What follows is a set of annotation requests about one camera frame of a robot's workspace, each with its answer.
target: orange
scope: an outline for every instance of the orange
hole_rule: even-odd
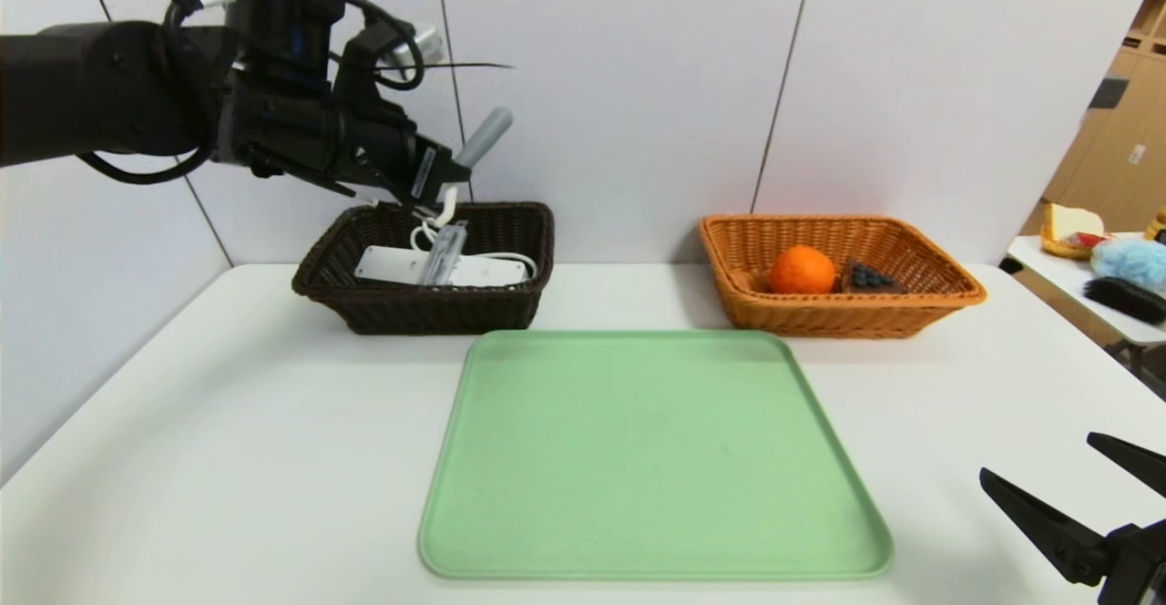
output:
[[[773,262],[770,289],[774,294],[829,294],[834,290],[834,261],[809,245],[794,245]]]

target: green tray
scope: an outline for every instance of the green tray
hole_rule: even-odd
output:
[[[766,332],[491,332],[421,522],[455,579],[817,581],[891,534]]]

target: wicker basket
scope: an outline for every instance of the wicker basket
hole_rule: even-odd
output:
[[[986,293],[971,274],[899,219],[857,214],[714,214],[701,223],[725,312],[738,328],[785,336],[904,338]],[[766,274],[791,245],[842,265],[849,256],[891,274],[908,294],[767,293]]]
[[[358,335],[484,335],[529,328],[550,280],[554,218],[541,203],[461,205],[464,253],[524,253],[535,280],[506,288],[407,286],[356,277],[370,245],[408,248],[416,218],[392,205],[345,211],[300,265],[292,289],[329,307]]]

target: white wall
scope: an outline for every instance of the white wall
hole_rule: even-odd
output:
[[[757,211],[1004,256],[1140,0],[806,0]]]
[[[3,0],[7,35],[101,20],[97,0]],[[185,182],[121,185],[68,157],[0,170],[0,198],[7,480],[227,263]]]
[[[800,0],[445,0],[466,128],[515,114],[482,202],[555,211],[559,261],[694,261],[749,211]]]
[[[442,36],[441,0],[373,0],[385,10],[414,21],[437,24]],[[169,0],[105,0],[113,19],[159,20]],[[203,15],[190,23],[219,23],[216,16]],[[361,16],[349,8],[340,23],[332,29],[332,49],[344,50],[344,42],[361,27]],[[384,90],[391,101],[406,107],[415,119],[419,132],[430,139],[458,148],[462,145],[457,124],[457,107],[450,70],[434,69],[426,75],[419,90],[395,93]],[[206,213],[215,224],[224,248],[234,263],[298,263],[329,224],[353,199],[308,185],[292,177],[260,181],[248,169],[229,164],[205,164],[190,181],[198,191]],[[389,198],[384,190],[365,190],[374,197]]]

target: wooden cabinet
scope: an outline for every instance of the wooden cabinet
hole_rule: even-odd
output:
[[[1112,72],[1129,75],[1129,90],[1116,110],[1090,112],[1045,198],[1140,231],[1166,205],[1166,61],[1122,49]]]

